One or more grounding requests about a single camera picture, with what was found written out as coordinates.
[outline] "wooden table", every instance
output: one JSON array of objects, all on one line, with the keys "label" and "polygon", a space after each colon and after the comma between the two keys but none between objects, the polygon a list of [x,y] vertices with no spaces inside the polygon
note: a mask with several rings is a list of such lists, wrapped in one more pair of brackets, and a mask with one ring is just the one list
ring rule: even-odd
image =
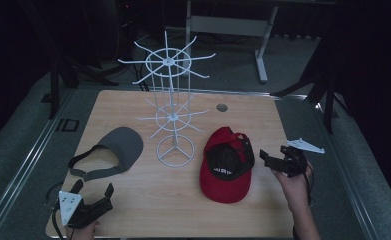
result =
[{"label": "wooden table", "polygon": [[[153,96],[153,92],[105,90],[97,98],[76,155],[121,126],[141,135],[144,150],[129,171],[84,183],[80,194],[86,204],[101,199],[110,182],[115,188],[111,198],[114,209],[99,219],[101,225],[96,234],[112,238],[291,237],[293,221],[281,186],[258,157],[260,149],[283,157],[280,146],[286,145],[286,137],[273,99],[260,95],[195,93],[191,112],[208,111],[193,115],[190,124],[202,131],[191,127],[179,131],[194,142],[195,152],[187,165],[172,168],[156,156],[159,141],[170,132],[160,131],[149,139],[159,129],[157,123],[137,119],[155,116],[155,107],[146,101],[154,102]],[[218,111],[218,104],[225,104],[228,110]],[[256,157],[251,188],[242,201],[234,204],[211,201],[199,187],[203,148],[209,136],[222,126],[245,133]],[[178,154],[171,155],[170,161],[173,158],[179,161]],[[117,159],[111,152],[98,150],[75,168],[90,171],[114,165]],[[69,191],[78,179],[68,174],[63,190]],[[56,236],[51,222],[46,233]]]}]

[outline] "hand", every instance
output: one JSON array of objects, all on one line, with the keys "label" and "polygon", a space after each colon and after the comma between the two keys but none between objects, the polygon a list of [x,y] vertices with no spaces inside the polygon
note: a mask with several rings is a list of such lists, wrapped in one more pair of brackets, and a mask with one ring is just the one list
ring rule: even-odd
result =
[{"label": "hand", "polygon": [[67,239],[93,240],[95,239],[95,227],[99,224],[100,223],[98,221],[94,221],[82,229],[66,228]]},{"label": "hand", "polygon": [[[307,162],[306,175],[310,180],[313,167],[310,162]],[[285,194],[286,200],[288,201],[288,207],[291,212],[308,208],[308,194],[307,194],[307,182],[305,181],[304,175],[299,174],[292,178],[288,178],[281,172],[272,170],[273,174],[282,185],[283,193]]]},{"label": "hand", "polygon": [[[306,170],[307,178],[312,174],[313,167],[310,162],[307,162]],[[295,177],[288,178],[281,172],[272,170],[280,185],[282,185],[283,193],[288,201],[289,210],[294,218],[294,228],[299,239],[319,240],[320,234],[314,223],[313,215],[308,206],[307,182],[304,175],[299,174]]]}]

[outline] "rotating display rack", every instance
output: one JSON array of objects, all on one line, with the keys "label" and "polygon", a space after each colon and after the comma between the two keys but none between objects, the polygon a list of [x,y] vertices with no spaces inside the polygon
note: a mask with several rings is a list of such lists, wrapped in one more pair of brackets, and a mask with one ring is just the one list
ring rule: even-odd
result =
[{"label": "rotating display rack", "polygon": [[[140,84],[142,81],[151,78],[152,90],[154,92],[154,101],[146,99],[148,104],[152,105],[155,110],[153,117],[138,117],[139,120],[154,120],[158,125],[158,130],[149,138],[155,137],[160,131],[171,132],[171,135],[164,137],[157,145],[158,159],[169,167],[182,167],[188,164],[195,152],[194,143],[184,135],[179,134],[179,131],[190,127],[196,131],[202,131],[191,125],[191,117],[193,115],[203,114],[202,112],[191,111],[191,101],[194,95],[191,93],[191,75],[196,75],[201,78],[208,78],[199,73],[192,71],[190,68],[195,60],[209,59],[215,56],[191,58],[187,53],[187,49],[195,42],[196,37],[187,44],[183,49],[171,48],[168,46],[167,32],[164,33],[165,48],[151,51],[137,42],[135,45],[147,51],[149,54],[144,61],[122,61],[124,64],[145,64],[148,69],[148,74],[133,84]],[[181,77],[187,81],[187,90],[181,90]],[[181,162],[169,162],[167,157],[179,153]]]}]

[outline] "gray floor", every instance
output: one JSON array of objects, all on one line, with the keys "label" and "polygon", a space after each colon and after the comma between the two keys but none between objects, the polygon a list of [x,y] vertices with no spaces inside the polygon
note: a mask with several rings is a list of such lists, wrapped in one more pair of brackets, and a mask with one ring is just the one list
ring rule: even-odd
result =
[{"label": "gray floor", "polygon": [[[149,38],[140,43],[151,49],[158,47]],[[183,40],[175,38],[171,43],[180,47]],[[245,93],[282,90],[298,81],[317,44],[318,40],[310,39],[271,39],[264,57],[269,82],[263,84],[259,82],[254,60],[258,39],[243,44],[196,43],[192,56],[211,53],[217,56],[194,63],[194,71],[210,78],[192,77],[191,87]],[[137,51],[135,58],[140,56],[143,53]],[[0,208],[6,207],[6,211],[0,212],[0,239],[49,239],[44,229],[55,196],[47,199],[45,195],[51,186],[64,179],[68,160],[74,155],[98,92],[107,88],[138,90],[130,84],[135,80],[131,71],[109,78],[120,83],[119,87],[85,80],[78,89],[63,89],[63,107],[57,118],[48,121],[49,105],[40,103],[49,91],[47,75],[35,84],[1,131]],[[310,88],[294,94],[305,95]],[[334,134],[329,135],[321,124],[320,111],[308,101],[287,97],[276,100],[276,105],[288,139],[302,136],[320,143],[329,152],[323,156],[307,153],[316,170],[313,192],[316,206],[312,211],[322,238],[391,239],[391,191],[353,119],[335,104]],[[76,132],[55,131],[61,119],[79,120],[79,128]],[[47,132],[46,139],[39,138]],[[22,188],[9,185],[23,164],[29,168],[28,174],[19,177],[26,184]],[[17,191],[9,194],[11,189]]]}]

